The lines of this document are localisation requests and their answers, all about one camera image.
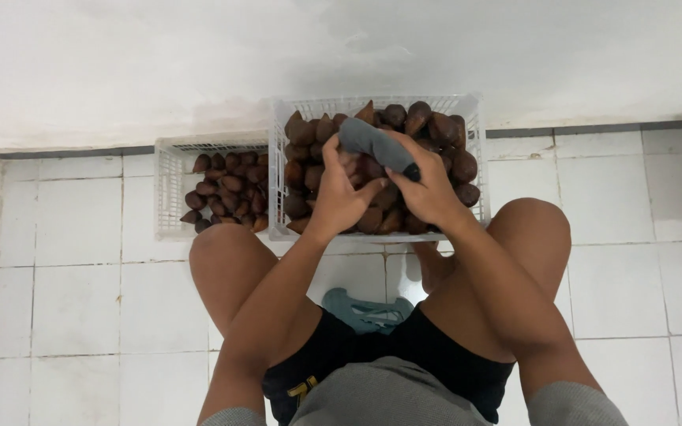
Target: white plastic basket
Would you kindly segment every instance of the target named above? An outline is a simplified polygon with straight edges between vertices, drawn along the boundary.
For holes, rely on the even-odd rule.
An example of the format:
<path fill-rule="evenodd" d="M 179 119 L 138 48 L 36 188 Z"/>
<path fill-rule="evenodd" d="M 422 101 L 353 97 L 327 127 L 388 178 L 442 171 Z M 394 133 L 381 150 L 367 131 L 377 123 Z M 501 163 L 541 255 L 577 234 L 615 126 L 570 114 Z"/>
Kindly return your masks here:
<path fill-rule="evenodd" d="M 488 226 L 491 219 L 488 163 L 486 159 L 486 131 L 483 127 L 482 96 L 479 94 L 446 95 L 446 96 L 354 96 L 334 99 L 274 99 L 273 122 L 270 125 L 270 234 L 273 241 L 294 241 L 298 234 L 286 228 L 290 219 L 279 215 L 283 198 L 288 195 L 288 188 L 283 184 L 283 167 L 286 160 L 283 150 L 288 138 L 283 127 L 294 111 L 300 111 L 305 120 L 321 118 L 323 113 L 333 117 L 342 112 L 349 116 L 355 114 L 370 100 L 375 108 L 385 108 L 388 104 L 401 104 L 405 108 L 416 101 L 427 102 L 433 111 L 443 114 L 459 114 L 465 118 L 467 146 L 465 147 L 478 160 L 478 177 L 472 183 L 480 189 L 480 200 L 471 208 L 475 218 L 483 226 Z M 443 234 L 409 235 L 404 232 L 390 235 L 343 234 L 336 240 L 354 243 L 409 243 L 415 241 L 436 241 L 446 239 Z"/>
<path fill-rule="evenodd" d="M 211 135 L 159 138 L 155 143 L 155 236 L 159 240 L 183 241 L 196 236 L 194 226 L 180 221 L 190 208 L 184 196 L 204 179 L 191 173 L 194 160 L 202 153 L 268 151 L 268 131 L 216 133 Z M 202 210 L 204 218 L 212 212 Z"/>

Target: foot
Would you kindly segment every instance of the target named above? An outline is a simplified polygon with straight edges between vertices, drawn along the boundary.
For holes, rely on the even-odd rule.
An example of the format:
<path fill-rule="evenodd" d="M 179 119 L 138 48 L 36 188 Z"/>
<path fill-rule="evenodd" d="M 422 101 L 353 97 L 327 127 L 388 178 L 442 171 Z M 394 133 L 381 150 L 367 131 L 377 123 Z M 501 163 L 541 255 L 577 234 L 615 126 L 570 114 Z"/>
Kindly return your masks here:
<path fill-rule="evenodd" d="M 420 261 L 425 294 L 431 294 L 456 268 L 454 256 L 441 256 L 437 247 L 438 241 L 412 243 L 414 254 Z"/>

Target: light blue slipper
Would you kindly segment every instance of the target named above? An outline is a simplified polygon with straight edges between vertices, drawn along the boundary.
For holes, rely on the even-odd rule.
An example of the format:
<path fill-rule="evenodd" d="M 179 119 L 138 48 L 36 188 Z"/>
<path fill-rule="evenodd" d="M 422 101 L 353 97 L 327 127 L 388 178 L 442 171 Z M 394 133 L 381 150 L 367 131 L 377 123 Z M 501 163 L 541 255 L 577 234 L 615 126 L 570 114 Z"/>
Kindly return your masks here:
<path fill-rule="evenodd" d="M 349 297 L 346 289 L 340 287 L 328 290 L 323 296 L 322 305 L 357 334 L 375 331 L 390 334 L 414 309 L 403 297 L 397 297 L 394 303 L 367 302 Z"/>

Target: person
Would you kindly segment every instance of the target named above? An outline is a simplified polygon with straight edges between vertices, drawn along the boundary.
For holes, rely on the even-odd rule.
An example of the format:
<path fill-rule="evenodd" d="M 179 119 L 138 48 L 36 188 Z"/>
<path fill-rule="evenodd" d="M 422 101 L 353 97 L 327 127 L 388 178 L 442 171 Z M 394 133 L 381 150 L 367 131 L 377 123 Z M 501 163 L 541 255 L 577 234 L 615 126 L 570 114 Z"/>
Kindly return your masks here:
<path fill-rule="evenodd" d="M 553 302 L 571 249 L 562 211 L 520 198 L 484 229 L 455 195 L 439 155 L 388 133 L 412 154 L 422 180 L 387 169 L 389 179 L 355 190 L 333 136 L 309 224 L 280 260 L 237 224 L 214 225 L 194 240 L 193 279 L 224 337 L 198 424 L 265 424 L 263 395 L 279 424 L 497 423 L 517 363 L 532 425 L 625 425 Z M 390 335 L 357 335 L 306 293 L 330 240 L 390 182 L 413 215 L 441 229 L 454 255 L 413 244 L 428 297 Z"/>

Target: floor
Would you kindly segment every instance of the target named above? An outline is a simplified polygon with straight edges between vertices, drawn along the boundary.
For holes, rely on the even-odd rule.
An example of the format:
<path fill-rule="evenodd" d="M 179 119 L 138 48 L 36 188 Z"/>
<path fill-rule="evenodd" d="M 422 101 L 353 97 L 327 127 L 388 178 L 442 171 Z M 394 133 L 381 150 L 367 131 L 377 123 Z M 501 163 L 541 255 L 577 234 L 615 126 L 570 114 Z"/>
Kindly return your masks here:
<path fill-rule="evenodd" d="M 488 154 L 493 211 L 533 196 L 571 222 L 556 305 L 605 392 L 633 426 L 682 425 L 682 131 L 490 140 Z M 194 424 L 222 337 L 193 287 L 189 243 L 152 237 L 152 161 L 6 166 L 0 426 Z M 327 253 L 317 302 L 335 286 L 424 297 L 405 245 Z M 517 370 L 499 416 L 528 424 Z"/>

